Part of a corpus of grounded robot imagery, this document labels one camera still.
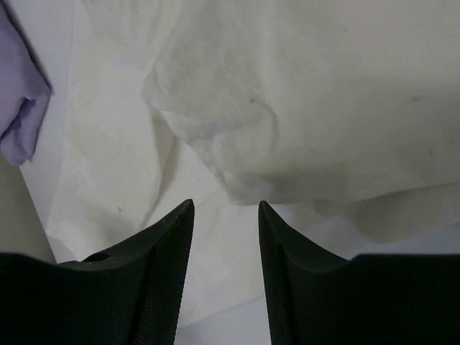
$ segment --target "black object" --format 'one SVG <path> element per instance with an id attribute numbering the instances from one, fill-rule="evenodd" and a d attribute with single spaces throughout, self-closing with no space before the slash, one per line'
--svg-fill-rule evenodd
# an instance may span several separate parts
<path id="1" fill-rule="evenodd" d="M 193 218 L 186 201 L 83 262 L 0 254 L 0 344 L 173 344 Z"/>
<path id="2" fill-rule="evenodd" d="M 347 261 L 289 227 L 265 202 L 259 239 L 272 344 L 460 341 L 460 256 Z"/>

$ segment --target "crumpled white cloth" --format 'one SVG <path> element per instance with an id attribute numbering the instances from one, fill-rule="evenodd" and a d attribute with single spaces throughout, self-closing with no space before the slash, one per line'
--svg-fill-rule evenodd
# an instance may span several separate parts
<path id="1" fill-rule="evenodd" d="M 290 201 L 275 206 L 285 220 L 343 257 L 420 252 L 378 242 L 458 221 L 459 6 L 77 1 L 46 229 L 57 260 L 110 247 L 193 198 L 184 326 L 263 293 L 257 206 L 227 193 Z"/>

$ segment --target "purple cloth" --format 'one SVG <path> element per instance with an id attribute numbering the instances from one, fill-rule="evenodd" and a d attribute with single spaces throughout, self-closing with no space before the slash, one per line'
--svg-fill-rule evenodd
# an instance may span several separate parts
<path id="1" fill-rule="evenodd" d="M 34 154 L 50 94 L 0 1 L 0 150 L 11 164 Z"/>

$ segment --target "dark spot on fabric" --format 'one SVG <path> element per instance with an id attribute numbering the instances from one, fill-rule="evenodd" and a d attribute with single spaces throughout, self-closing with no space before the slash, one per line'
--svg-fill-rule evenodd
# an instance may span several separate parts
<path id="1" fill-rule="evenodd" d="M 422 96 L 414 96 L 410 99 L 412 103 L 418 103 L 418 102 L 421 102 L 422 100 L 423 100 Z"/>

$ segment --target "gray floor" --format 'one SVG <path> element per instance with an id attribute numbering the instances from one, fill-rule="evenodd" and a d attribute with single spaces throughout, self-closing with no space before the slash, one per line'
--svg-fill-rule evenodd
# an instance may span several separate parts
<path id="1" fill-rule="evenodd" d="M 0 154 L 0 252 L 19 252 L 54 262 L 18 167 Z"/>

